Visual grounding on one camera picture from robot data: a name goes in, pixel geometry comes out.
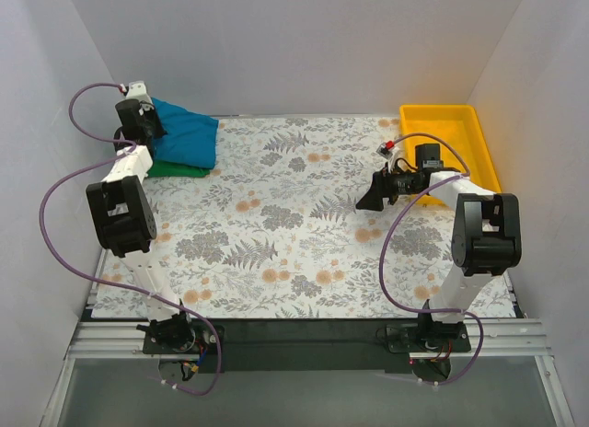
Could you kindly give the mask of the blue t shirt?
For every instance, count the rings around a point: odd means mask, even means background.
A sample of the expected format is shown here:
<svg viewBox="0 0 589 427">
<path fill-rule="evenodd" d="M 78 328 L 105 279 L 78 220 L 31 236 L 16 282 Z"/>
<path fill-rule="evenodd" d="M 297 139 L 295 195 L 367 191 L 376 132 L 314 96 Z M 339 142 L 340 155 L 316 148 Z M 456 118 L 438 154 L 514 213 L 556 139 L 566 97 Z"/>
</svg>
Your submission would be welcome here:
<svg viewBox="0 0 589 427">
<path fill-rule="evenodd" d="M 166 134 L 154 140 L 156 161 L 213 169 L 219 120 L 153 98 Z"/>
</svg>

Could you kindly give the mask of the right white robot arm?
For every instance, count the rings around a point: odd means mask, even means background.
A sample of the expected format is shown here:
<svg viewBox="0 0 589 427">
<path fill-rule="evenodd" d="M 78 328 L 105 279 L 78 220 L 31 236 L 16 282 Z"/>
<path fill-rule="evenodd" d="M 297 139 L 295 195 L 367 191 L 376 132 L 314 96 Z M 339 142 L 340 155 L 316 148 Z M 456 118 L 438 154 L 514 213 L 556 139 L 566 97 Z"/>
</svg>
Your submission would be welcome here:
<svg viewBox="0 0 589 427">
<path fill-rule="evenodd" d="M 491 280 L 516 266 L 522 256 L 519 201 L 515 195 L 486 190 L 471 181 L 467 167 L 447 166 L 441 144 L 419 144 L 416 163 L 401 167 L 394 142 L 382 143 L 377 153 L 386 163 L 372 176 L 357 209 L 383 211 L 401 196 L 419 200 L 432 195 L 455 213 L 450 252 L 453 265 L 439 292 L 416 310 L 416 319 L 400 327 L 388 326 L 385 340 L 392 352 L 448 352 L 457 345 L 470 348 L 465 319 L 479 292 Z"/>
</svg>

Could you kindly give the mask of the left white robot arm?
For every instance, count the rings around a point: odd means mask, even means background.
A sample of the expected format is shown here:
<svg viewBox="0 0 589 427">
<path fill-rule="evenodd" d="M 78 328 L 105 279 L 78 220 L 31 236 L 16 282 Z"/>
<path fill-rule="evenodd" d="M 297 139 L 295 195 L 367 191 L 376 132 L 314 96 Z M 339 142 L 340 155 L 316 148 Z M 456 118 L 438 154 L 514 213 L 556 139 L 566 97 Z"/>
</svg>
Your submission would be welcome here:
<svg viewBox="0 0 589 427">
<path fill-rule="evenodd" d="M 125 265 L 135 286 L 146 291 L 149 324 L 138 329 L 163 348 L 188 352 L 195 344 L 196 332 L 190 316 L 178 309 L 181 300 L 171 290 L 151 249 L 157 226 L 143 189 L 153 165 L 153 138 L 164 131 L 148 101 L 127 98 L 117 103 L 115 110 L 121 121 L 113 136 L 119 159 L 101 182 L 86 189 L 98 241 Z"/>
</svg>

